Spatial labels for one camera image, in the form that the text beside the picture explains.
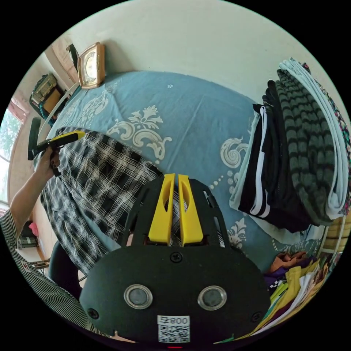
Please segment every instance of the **floor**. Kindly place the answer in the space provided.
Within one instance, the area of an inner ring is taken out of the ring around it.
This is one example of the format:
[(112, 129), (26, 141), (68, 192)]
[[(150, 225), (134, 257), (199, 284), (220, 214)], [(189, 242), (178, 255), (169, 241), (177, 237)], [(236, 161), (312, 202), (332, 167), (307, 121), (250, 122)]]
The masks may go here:
[[(49, 222), (49, 219), (46, 215), (46, 212), (44, 210), (44, 207), (40, 203), (40, 198), (37, 200), (34, 210), (33, 210), (33, 222), (37, 225), (38, 227), (38, 232), (39, 232), (39, 248), (42, 253), (42, 255), (45, 258), (50, 258), (52, 249), (57, 241), (57, 237), (52, 230), (51, 224)], [(78, 277), (79, 279), (82, 278), (84, 275), (82, 272), (78, 271)], [(84, 286), (85, 280), (80, 282), (80, 286)]]

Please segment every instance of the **screw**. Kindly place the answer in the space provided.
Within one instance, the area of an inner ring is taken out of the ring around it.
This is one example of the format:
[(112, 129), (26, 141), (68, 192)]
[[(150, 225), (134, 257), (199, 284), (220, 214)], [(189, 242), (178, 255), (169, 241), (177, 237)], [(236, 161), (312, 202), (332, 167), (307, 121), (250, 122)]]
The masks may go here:
[(92, 319), (98, 319), (99, 318), (99, 314), (93, 308), (89, 308), (88, 309), (88, 315)]
[(251, 317), (251, 321), (253, 323), (256, 323), (260, 318), (262, 317), (262, 313), (261, 312), (256, 312), (252, 315)]
[(183, 259), (183, 256), (180, 252), (173, 252), (170, 258), (173, 263), (179, 263)]

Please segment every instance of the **striped sweater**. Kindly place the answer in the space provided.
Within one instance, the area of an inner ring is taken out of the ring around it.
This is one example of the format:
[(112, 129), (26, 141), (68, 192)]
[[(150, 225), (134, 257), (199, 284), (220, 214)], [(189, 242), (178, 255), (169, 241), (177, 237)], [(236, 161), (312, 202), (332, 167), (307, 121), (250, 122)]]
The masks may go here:
[(10, 210), (0, 217), (0, 227), (7, 247), (27, 283), (45, 304), (59, 316), (96, 334), (106, 336), (89, 321), (79, 301), (56, 283), (37, 271), (16, 251), (16, 227)]
[(328, 226), (331, 220), (325, 207), (334, 177), (333, 138), (323, 112), (306, 88), (288, 72), (277, 73), (292, 183), (312, 221)]

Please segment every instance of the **tree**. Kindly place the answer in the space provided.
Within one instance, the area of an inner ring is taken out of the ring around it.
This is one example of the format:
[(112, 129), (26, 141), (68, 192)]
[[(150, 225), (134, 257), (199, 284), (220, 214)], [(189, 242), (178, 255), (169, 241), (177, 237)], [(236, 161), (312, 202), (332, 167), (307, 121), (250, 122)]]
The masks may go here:
[(0, 126), (0, 154), (7, 160), (11, 157), (12, 147), (20, 127), (21, 122), (6, 109)]

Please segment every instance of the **stack of clothes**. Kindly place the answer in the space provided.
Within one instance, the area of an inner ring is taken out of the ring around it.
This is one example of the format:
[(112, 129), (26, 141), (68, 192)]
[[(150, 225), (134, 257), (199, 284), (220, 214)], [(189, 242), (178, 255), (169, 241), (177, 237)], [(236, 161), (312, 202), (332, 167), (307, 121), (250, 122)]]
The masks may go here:
[[(323, 286), (328, 270), (327, 262), (307, 257), (305, 252), (279, 254), (264, 273), (271, 295), (270, 308), (254, 331), (236, 340), (262, 333), (299, 312)], [(233, 340), (232, 337), (220, 343)]]
[(351, 141), (338, 108), (309, 67), (285, 60), (253, 105), (248, 151), (233, 209), (291, 233), (347, 215)]

